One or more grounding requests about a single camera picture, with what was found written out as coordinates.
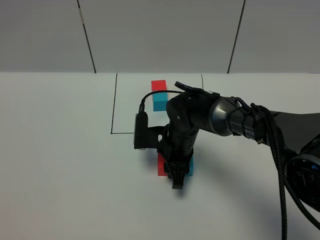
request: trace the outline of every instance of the black line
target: black line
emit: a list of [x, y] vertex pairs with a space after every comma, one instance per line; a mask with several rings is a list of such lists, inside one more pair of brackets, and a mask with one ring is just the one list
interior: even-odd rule
[[111, 134], [134, 134], [133, 132], [112, 132]]
[[204, 89], [204, 77], [202, 76], [202, 74], [201, 74], [201, 80], [202, 80], [202, 89], [205, 90]]
[[91, 52], [91, 47], [90, 47], [90, 44], [89, 44], [89, 39], [88, 39], [88, 34], [87, 34], [85, 22], [84, 22], [84, 17], [83, 17], [82, 12], [81, 12], [79, 0], [76, 0], [76, 2], [78, 3], [79, 14], [80, 14], [80, 18], [81, 18], [81, 21], [82, 21], [82, 26], [83, 26], [83, 30], [84, 30], [84, 34], [85, 34], [85, 39], [86, 39], [86, 44], [88, 45], [88, 48], [89, 48], [93, 70], [94, 70], [94, 73], [96, 74], [97, 73], [96, 66], [95, 66], [94, 58], [92, 57], [92, 52]]
[[231, 67], [232, 59], [234, 57], [234, 51], [235, 51], [235, 48], [236, 48], [236, 43], [237, 43], [237, 39], [238, 39], [240, 25], [241, 25], [241, 22], [242, 22], [242, 15], [244, 14], [245, 5], [246, 5], [246, 0], [243, 0], [240, 20], [239, 20], [238, 29], [237, 29], [236, 35], [235, 35], [235, 40], [234, 40], [234, 44], [233, 44], [233, 49], [232, 49], [231, 58], [230, 58], [229, 67], [228, 67], [228, 72], [227, 73], [230, 73], [230, 67]]
[[115, 105], [116, 105], [116, 93], [117, 93], [117, 79], [118, 79], [118, 73], [115, 75], [115, 87], [114, 87], [114, 99], [113, 99], [113, 112], [112, 112], [112, 123], [111, 123], [111, 134], [112, 129], [114, 128], [114, 116], [115, 116]]

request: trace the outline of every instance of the cyan block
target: cyan block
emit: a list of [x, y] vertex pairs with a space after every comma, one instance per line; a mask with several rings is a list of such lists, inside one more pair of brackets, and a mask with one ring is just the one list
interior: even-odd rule
[[191, 158], [190, 161], [190, 170], [186, 176], [192, 176], [194, 174], [194, 157]]
[[165, 111], [168, 102], [168, 94], [166, 92], [160, 92], [152, 95], [153, 111]]

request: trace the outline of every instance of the black cable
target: black cable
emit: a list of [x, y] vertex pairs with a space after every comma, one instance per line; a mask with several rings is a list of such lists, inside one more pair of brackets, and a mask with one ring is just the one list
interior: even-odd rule
[[270, 113], [270, 111], [263, 106], [256, 106], [251, 104], [252, 108], [256, 111], [264, 113], [264, 124], [266, 127], [267, 137], [269, 139], [269, 145], [273, 160], [278, 172], [279, 182], [279, 195], [280, 195], [280, 209], [281, 209], [281, 239], [287, 240], [288, 235], [288, 224], [287, 224], [287, 206], [286, 206], [286, 192], [284, 183], [284, 167], [282, 162], [282, 153], [280, 148], [280, 141], [278, 135], [278, 129], [276, 122]]
[[182, 94], [183, 92], [182, 91], [174, 91], [174, 90], [159, 90], [159, 91], [152, 91], [152, 92], [149, 92], [147, 95], [145, 95], [142, 100], [141, 100], [141, 103], [140, 103], [140, 106], [139, 106], [139, 113], [143, 112], [145, 110], [145, 101], [147, 99], [147, 97], [149, 97], [150, 95], [152, 94], [159, 94], [159, 93], [174, 93], [174, 94]]
[[306, 209], [306, 207], [303, 205], [303, 203], [300, 201], [300, 199], [295, 194], [294, 190], [289, 185], [288, 180], [285, 177], [283, 179], [284, 179], [285, 187], [288, 190], [288, 193], [292, 197], [296, 206], [300, 209], [300, 211], [306, 217], [306, 219], [308, 219], [317, 229], [320, 230], [320, 222], [318, 222], [318, 220], [315, 219], [314, 216], [312, 216], [311, 213]]

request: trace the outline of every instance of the white tabletop surface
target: white tabletop surface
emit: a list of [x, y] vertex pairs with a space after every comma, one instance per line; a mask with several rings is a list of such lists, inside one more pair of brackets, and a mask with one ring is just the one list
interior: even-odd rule
[[[272, 110], [306, 113], [320, 112], [319, 79], [204, 74], [203, 85]], [[115, 74], [0, 73], [0, 239], [281, 239], [277, 172], [267, 146], [200, 131], [194, 176], [174, 190], [157, 176], [155, 150], [134, 150], [132, 134], [110, 134], [115, 81]], [[274, 90], [276, 83], [286, 91]], [[287, 214], [288, 240], [319, 239], [288, 195]]]

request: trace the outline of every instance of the stacked blocks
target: stacked blocks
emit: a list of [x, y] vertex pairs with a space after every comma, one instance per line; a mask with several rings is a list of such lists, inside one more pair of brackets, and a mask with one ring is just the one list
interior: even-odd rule
[[[151, 90], [154, 91], [161, 91], [167, 90], [166, 80], [156, 80], [151, 81]], [[160, 92], [152, 95], [152, 102], [153, 102], [153, 111], [160, 112], [166, 110], [166, 105], [168, 102], [168, 93], [167, 92]]]
[[[166, 160], [158, 152], [158, 176], [168, 176], [168, 173], [165, 172]], [[192, 176], [194, 174], [194, 157], [191, 158], [189, 173], [186, 176]]]

